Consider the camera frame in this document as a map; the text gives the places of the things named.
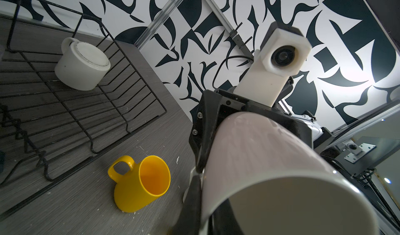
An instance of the black and white wallpaper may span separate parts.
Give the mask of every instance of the black and white wallpaper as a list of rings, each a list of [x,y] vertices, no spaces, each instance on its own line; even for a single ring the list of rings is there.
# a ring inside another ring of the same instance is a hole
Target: black and white wallpaper
[[[95,15],[118,40],[134,43],[168,0],[48,0]],[[299,28],[313,46],[294,90],[285,98],[294,113],[309,110],[331,131],[400,97],[400,57],[364,0],[215,0],[247,46],[260,47],[274,21]],[[0,0],[12,12],[16,0]],[[79,17],[24,0],[21,14],[74,28]],[[84,20],[81,31],[103,35]],[[203,90],[228,89],[249,67],[204,0],[184,0],[141,50],[192,119]]]

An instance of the camera lens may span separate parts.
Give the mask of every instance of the camera lens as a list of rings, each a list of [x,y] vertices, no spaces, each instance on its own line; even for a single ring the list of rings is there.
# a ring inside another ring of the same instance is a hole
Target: camera lens
[[[278,48],[272,55],[272,63],[280,67],[291,64],[294,60],[294,50],[295,48],[289,45]]]

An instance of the wire rack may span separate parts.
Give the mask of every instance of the wire rack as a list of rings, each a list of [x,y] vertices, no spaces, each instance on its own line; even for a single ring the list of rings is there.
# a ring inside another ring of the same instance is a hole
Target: wire rack
[[[0,151],[5,155],[0,190],[28,184],[23,179],[38,172],[47,183],[6,208],[2,218],[166,113],[100,19],[37,0],[80,17],[74,30],[43,25],[18,17],[22,1],[17,1],[13,17],[0,16],[2,29],[9,26],[0,63]],[[88,20],[99,25],[104,38],[78,31]],[[89,92],[69,88],[54,74],[62,56],[59,46],[70,36],[100,48],[111,62],[109,72]]]

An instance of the white mug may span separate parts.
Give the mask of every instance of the white mug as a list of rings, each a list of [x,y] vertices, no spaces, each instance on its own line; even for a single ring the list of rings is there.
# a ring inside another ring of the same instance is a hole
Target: white mug
[[[204,169],[202,223],[229,199],[245,235],[377,235],[371,203],[288,130],[250,112],[218,127]]]
[[[67,37],[61,43],[63,56],[54,72],[64,84],[82,91],[92,90],[110,69],[107,56],[96,46]]]

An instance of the gray wooden table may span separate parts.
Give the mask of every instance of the gray wooden table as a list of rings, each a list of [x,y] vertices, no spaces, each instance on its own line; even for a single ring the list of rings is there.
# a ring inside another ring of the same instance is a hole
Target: gray wooden table
[[[177,221],[189,173],[194,167],[188,144],[192,123],[139,50],[131,44],[119,44],[167,113],[5,219],[0,223],[0,234],[156,235],[166,234]],[[122,155],[129,155],[137,162],[147,155],[160,156],[171,172],[168,192],[136,213],[124,213],[116,207],[115,182],[107,175],[110,164]],[[2,192],[3,204],[7,205],[13,195],[22,194],[24,188],[29,188],[29,184],[14,188],[14,192],[12,189]]]

